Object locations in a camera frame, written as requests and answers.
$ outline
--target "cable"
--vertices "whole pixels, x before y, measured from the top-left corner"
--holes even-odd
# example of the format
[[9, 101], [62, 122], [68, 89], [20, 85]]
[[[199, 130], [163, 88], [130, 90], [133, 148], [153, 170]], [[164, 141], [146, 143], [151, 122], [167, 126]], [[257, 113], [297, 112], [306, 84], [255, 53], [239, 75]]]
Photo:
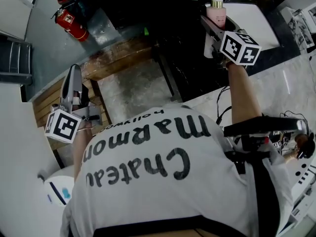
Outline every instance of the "cable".
[[225, 154], [226, 153], [240, 153], [240, 154], [245, 154], [245, 152], [240, 152], [240, 151], [236, 151], [236, 150], [231, 150], [231, 151], [226, 151], [224, 152]]
[[294, 115], [301, 115], [305, 120], [307, 120], [307, 119], [304, 117], [303, 114], [301, 114], [301, 113], [294, 113], [294, 112], [292, 112], [292, 111], [285, 111], [284, 113], [280, 113], [280, 117], [281, 117], [281, 114], [283, 114], [284, 117], [288, 117], [288, 115], [286, 115], [287, 112], [290, 112], [290, 113], [292, 113], [292, 114], [294, 114]]
[[196, 229], [194, 229], [194, 231], [196, 231], [196, 233], [197, 233], [199, 236], [202, 236], [202, 237], [203, 237], [203, 235], [201, 235]]
[[84, 131], [84, 130], [91, 130], [93, 127], [89, 127], [89, 128], [81, 128], [79, 130], [77, 130], [77, 132], [80, 132], [80, 131]]
[[219, 110], [218, 110], [218, 101], [221, 97], [221, 95], [223, 94], [223, 92], [225, 92], [226, 90], [229, 90], [230, 88], [227, 88], [228, 86], [225, 86], [224, 88], [222, 88], [221, 92], [219, 93], [218, 97], [217, 97], [217, 101], [216, 101], [216, 105], [217, 105], [217, 118], [219, 118]]
[[232, 107], [230, 106], [230, 107], [226, 108], [226, 109], [224, 110], [224, 112], [223, 112], [221, 115], [219, 115], [218, 102], [219, 102], [219, 99], [220, 99], [221, 95], [222, 95], [223, 92], [225, 92], [226, 90], [230, 90], [230, 88], [228, 88], [228, 86], [225, 86], [224, 88], [222, 88], [221, 92], [219, 93], [219, 95], [218, 95], [218, 97], [217, 97], [217, 101], [216, 101], [216, 105], [217, 105], [217, 120], [216, 120], [216, 124], [217, 124], [217, 125], [220, 125], [220, 123], [222, 122], [222, 120], [223, 120], [223, 115], [224, 115], [227, 111], [229, 111], [229, 110], [232, 109]]
[[217, 125], [220, 125], [220, 123], [222, 122], [222, 120], [223, 120], [223, 115], [226, 113], [226, 112], [228, 112], [229, 110], [231, 110], [232, 109], [232, 107], [231, 106], [229, 106], [228, 108], [226, 108], [226, 110], [224, 110], [223, 111], [223, 113], [217, 118], [217, 120], [216, 120], [216, 124]]
[[316, 182], [316, 173], [315, 173], [315, 172], [313, 172], [313, 171], [311, 171], [310, 169], [308, 169], [307, 171], [309, 171], [309, 172], [313, 173], [313, 174], [314, 174], [314, 176], [315, 176], [315, 180], [311, 183], [311, 185], [313, 185], [313, 184]]

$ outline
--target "fire extinguisher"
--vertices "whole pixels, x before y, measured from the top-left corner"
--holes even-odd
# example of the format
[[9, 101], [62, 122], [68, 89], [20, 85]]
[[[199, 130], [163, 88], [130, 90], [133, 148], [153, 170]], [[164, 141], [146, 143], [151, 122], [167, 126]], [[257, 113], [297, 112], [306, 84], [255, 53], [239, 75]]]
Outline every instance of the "fire extinguisher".
[[83, 42], [88, 36], [88, 30], [78, 22], [76, 22], [75, 16], [70, 14], [66, 9], [59, 9], [55, 14], [55, 23], [65, 29], [70, 35], [77, 40]]

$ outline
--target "tile floor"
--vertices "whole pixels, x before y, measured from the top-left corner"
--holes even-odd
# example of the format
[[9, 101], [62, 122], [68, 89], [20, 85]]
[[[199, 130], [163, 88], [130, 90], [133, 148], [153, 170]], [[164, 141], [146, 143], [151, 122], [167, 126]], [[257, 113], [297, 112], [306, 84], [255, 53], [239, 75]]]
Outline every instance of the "tile floor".
[[[316, 51], [253, 75], [250, 80], [264, 114], [278, 117], [287, 110], [302, 113], [311, 129], [316, 130]], [[105, 78], [99, 81], [99, 86], [113, 123], [171, 102], [167, 84], [154, 61]], [[190, 100], [186, 105], [216, 120], [216, 100], [220, 90]], [[228, 90], [219, 101], [219, 113], [230, 105]], [[231, 123], [231, 111], [228, 111], [221, 125]]]

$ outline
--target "lotion bottle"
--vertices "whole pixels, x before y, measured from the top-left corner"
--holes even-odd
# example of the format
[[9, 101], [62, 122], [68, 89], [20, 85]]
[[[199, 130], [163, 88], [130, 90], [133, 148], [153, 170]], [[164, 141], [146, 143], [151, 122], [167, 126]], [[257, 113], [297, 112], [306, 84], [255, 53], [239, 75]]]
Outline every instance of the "lotion bottle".
[[[226, 23], [226, 8], [223, 7], [223, 0], [212, 0], [211, 6], [206, 8], [206, 15], [219, 28], [225, 29]], [[208, 33], [205, 37], [204, 56], [206, 58], [213, 58], [212, 51], [214, 39]]]

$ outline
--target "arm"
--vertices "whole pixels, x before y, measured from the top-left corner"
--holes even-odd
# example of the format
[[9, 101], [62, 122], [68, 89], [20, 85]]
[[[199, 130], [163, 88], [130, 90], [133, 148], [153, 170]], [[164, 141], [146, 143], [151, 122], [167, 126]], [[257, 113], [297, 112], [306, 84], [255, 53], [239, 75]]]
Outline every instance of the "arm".
[[286, 163], [289, 163], [292, 159], [297, 159], [298, 151], [294, 150], [290, 152], [289, 154], [284, 155], [284, 159]]
[[233, 124], [262, 116], [245, 68], [230, 64], [228, 76], [231, 88]]
[[75, 136], [74, 147], [73, 147], [74, 148], [73, 155], [74, 155], [74, 167], [75, 167], [75, 173], [74, 173], [75, 181], [80, 172], [84, 150], [86, 146], [89, 144], [91, 139], [92, 139], [91, 129], [79, 131], [77, 132]]

